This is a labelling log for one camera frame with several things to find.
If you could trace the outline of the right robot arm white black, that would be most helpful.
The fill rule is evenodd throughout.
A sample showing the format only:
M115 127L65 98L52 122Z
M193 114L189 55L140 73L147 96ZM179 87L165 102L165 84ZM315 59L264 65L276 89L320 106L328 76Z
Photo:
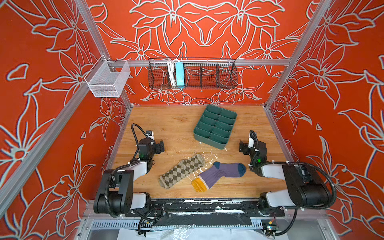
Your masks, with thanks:
M302 162L267 161L267 145L250 130L249 141L240 142L239 150L250 156L249 169L259 177L283 180L285 190L261 193L258 211L270 215L280 208L322 210L337 199L336 186L321 168Z

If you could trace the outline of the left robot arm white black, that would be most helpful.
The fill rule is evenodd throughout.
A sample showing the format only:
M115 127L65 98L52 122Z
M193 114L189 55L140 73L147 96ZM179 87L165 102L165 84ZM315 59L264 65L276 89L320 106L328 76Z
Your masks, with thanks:
M117 218L134 210L148 210L151 205L148 193L134 192L134 182L150 172L156 163L154 156L165 151L164 142L157 143L152 131L137 124L131 124L131 130L136 151L126 165L104 171L93 204L96 214Z

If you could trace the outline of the green divided organizer tray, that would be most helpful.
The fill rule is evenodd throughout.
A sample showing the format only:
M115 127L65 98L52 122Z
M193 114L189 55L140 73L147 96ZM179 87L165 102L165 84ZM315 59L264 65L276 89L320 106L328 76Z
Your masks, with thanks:
M214 105L207 105L196 127L195 140L223 150L229 142L237 113Z

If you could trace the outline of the olive argyle patterned sock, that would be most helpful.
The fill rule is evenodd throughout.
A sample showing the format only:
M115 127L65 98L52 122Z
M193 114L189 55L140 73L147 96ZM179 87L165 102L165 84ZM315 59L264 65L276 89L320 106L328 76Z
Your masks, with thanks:
M181 160L172 169L159 177L159 184L164 189L170 189L185 177L201 169L205 163L205 159L200 154Z

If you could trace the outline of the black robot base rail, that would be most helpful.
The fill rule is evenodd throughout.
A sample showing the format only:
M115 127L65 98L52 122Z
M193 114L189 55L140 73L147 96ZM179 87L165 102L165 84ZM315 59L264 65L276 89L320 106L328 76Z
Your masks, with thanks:
M260 229L268 221L284 218L282 207L262 214L257 198L231 199L152 199L142 209L131 210L126 217L157 219L155 227L234 227Z

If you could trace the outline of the purple teal yellow sock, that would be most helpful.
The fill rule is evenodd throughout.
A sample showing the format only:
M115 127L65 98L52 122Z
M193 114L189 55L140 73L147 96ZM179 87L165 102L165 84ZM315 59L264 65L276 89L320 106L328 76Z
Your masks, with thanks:
M191 184L196 192L206 192L221 178L240 178L245 175L247 168L241 163L223 164L214 162L213 166L199 174Z

